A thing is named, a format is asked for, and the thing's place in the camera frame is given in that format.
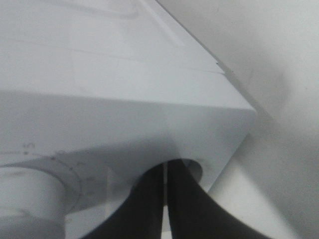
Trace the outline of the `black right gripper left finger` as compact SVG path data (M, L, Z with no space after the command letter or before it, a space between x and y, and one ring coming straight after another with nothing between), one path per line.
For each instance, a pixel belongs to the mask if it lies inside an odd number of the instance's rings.
M128 198L85 239L160 239L163 217L163 165L142 175Z

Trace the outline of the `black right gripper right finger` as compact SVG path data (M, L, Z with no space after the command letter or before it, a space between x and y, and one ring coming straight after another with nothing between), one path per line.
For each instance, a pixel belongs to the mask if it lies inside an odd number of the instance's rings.
M183 161L167 163L167 204L173 239L267 239L219 206Z

